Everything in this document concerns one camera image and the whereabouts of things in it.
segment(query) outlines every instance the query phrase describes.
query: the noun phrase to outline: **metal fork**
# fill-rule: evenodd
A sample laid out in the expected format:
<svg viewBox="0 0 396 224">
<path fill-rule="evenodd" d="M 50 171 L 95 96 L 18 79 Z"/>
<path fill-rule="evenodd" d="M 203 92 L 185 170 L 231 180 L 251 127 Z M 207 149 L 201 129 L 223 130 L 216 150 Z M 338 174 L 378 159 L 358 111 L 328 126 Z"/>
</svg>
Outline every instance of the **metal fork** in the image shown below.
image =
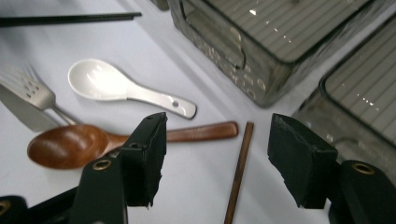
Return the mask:
<svg viewBox="0 0 396 224">
<path fill-rule="evenodd" d="M 37 75 L 32 66 L 26 66 L 25 69 L 9 67 L 8 70 L 10 72 L 2 73 L 1 76 L 6 88 L 40 110 L 52 109 L 70 125 L 78 123 L 56 105 L 55 94 L 44 83 L 36 80 Z"/>
</svg>

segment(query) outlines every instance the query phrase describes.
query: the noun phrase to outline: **wooden chopstick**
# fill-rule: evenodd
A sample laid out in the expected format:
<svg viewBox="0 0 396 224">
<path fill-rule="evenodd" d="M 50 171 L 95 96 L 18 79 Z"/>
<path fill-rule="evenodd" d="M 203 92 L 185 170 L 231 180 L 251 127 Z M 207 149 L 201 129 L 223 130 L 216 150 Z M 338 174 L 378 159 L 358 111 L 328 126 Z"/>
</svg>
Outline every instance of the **wooden chopstick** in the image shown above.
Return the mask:
<svg viewBox="0 0 396 224">
<path fill-rule="evenodd" d="M 233 177 L 233 188 L 231 190 L 230 199 L 228 201 L 227 213 L 225 215 L 224 224 L 233 223 L 233 214 L 235 212 L 236 201 L 238 200 L 239 189 L 242 183 L 245 164 L 248 157 L 248 147 L 253 134 L 252 122 L 248 122 L 245 127 L 244 139 L 242 141 L 241 150 L 239 152 L 238 163 L 236 165 L 235 175 Z"/>
<path fill-rule="evenodd" d="M 45 16 L 45 17 L 10 17 L 0 18 L 0 27 L 25 26 L 25 25 L 47 25 L 67 24 L 78 22 L 95 21 L 126 21 L 133 20 L 136 16 L 142 16 L 140 12 L 92 14 L 92 15 L 70 15 L 70 16 Z"/>
</svg>

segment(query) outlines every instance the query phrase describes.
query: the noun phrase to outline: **knife blade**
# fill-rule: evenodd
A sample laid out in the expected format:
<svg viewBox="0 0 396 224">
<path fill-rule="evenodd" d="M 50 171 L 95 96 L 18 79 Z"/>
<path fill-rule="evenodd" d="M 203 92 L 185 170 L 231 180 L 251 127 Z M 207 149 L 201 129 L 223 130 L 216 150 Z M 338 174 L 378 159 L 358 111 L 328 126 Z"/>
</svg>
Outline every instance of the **knife blade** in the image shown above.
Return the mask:
<svg viewBox="0 0 396 224">
<path fill-rule="evenodd" d="M 37 109 L 22 100 L 14 92 L 0 83 L 0 101 L 17 117 L 26 127 L 33 132 L 43 132 L 59 127 L 60 125 L 44 111 Z"/>
</svg>

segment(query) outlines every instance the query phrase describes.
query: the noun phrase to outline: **spoon handle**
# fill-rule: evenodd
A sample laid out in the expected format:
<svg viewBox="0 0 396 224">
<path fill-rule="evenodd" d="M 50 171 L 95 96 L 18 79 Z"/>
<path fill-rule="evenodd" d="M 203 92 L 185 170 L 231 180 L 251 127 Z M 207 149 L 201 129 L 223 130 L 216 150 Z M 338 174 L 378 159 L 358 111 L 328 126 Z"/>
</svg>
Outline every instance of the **spoon handle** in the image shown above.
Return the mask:
<svg viewBox="0 0 396 224">
<path fill-rule="evenodd" d="M 226 121 L 192 128 L 168 130 L 166 132 L 166 141 L 168 143 L 209 141 L 232 138 L 238 134 L 238 124 L 235 121 Z M 112 133 L 108 135 L 111 138 L 110 142 L 112 144 L 108 146 L 106 153 L 115 147 L 122 146 L 129 137 L 129 135 L 116 135 Z"/>
<path fill-rule="evenodd" d="M 62 111 L 62 109 L 59 108 L 57 105 L 53 105 L 51 108 L 57 115 L 59 115 L 69 125 L 78 124 L 78 122 L 75 119 L 72 119 L 70 115 L 68 115 L 64 111 Z"/>
<path fill-rule="evenodd" d="M 156 105 L 186 119 L 192 119 L 197 110 L 196 104 L 188 100 L 164 92 L 155 91 L 133 82 L 131 82 L 128 87 L 126 94 L 127 99 Z"/>
</svg>

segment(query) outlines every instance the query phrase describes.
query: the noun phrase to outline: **black chopstick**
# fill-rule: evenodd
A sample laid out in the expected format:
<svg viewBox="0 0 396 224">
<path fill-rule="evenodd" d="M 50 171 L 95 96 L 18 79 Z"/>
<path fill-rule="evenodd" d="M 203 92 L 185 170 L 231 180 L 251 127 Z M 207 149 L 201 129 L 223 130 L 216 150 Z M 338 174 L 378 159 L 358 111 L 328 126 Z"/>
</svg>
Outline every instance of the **black chopstick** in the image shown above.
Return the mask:
<svg viewBox="0 0 396 224">
<path fill-rule="evenodd" d="M 0 18 L 0 27 L 27 26 L 27 25 L 51 25 L 78 22 L 96 21 L 127 21 L 136 16 L 142 16 L 140 12 L 93 14 L 93 15 L 70 15 L 70 16 L 45 16 L 45 17 L 14 17 Z"/>
</svg>

